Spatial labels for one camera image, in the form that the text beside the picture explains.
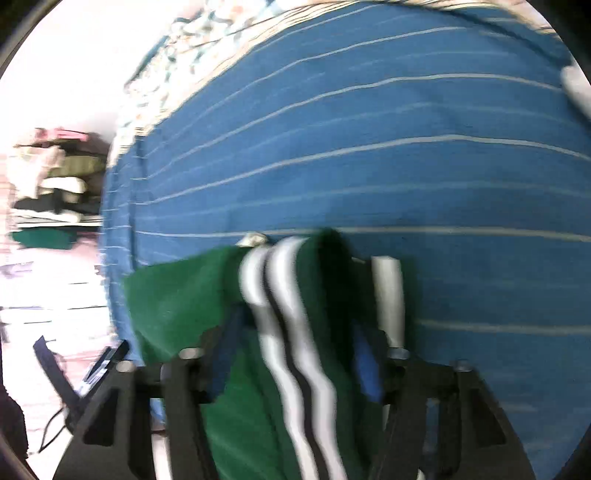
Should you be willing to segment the green white varsity jacket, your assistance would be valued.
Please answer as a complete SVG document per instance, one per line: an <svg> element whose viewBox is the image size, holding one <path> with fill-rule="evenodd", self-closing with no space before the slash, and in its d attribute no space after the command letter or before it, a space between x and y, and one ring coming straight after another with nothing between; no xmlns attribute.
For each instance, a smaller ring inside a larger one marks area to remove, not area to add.
<svg viewBox="0 0 591 480"><path fill-rule="evenodd" d="M366 479L384 431L383 366L403 343L403 272L356 258L324 230L223 246L141 268L123 283L148 364L211 352L204 427L223 479Z"/></svg>

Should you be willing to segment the plaid checkered blanket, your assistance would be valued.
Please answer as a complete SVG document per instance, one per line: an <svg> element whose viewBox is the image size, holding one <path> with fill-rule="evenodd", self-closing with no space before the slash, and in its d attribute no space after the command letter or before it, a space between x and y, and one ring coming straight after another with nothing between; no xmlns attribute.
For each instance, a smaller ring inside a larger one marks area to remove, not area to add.
<svg viewBox="0 0 591 480"><path fill-rule="evenodd" d="M108 168L146 182L571 156L559 50L493 1L208 1L132 77Z"/></svg>

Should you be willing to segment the pile of clothes on rack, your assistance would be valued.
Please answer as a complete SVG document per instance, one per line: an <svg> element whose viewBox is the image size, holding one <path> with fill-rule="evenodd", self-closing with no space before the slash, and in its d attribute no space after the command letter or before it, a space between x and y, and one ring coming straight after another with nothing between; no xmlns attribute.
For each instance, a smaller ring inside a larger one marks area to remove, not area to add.
<svg viewBox="0 0 591 480"><path fill-rule="evenodd" d="M36 128L4 157L2 225L20 248L69 250L102 225L108 144L94 133Z"/></svg>

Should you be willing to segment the blue striped bed sheet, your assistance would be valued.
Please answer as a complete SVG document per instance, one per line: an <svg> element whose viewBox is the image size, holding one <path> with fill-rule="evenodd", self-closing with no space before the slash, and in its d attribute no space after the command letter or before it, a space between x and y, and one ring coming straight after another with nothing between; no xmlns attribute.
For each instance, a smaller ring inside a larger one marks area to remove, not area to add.
<svg viewBox="0 0 591 480"><path fill-rule="evenodd" d="M224 479L382 477L390 347L465 359L528 477L590 425L590 124L496 6L211 1L126 89L102 200L134 360L249 311L204 409Z"/></svg>

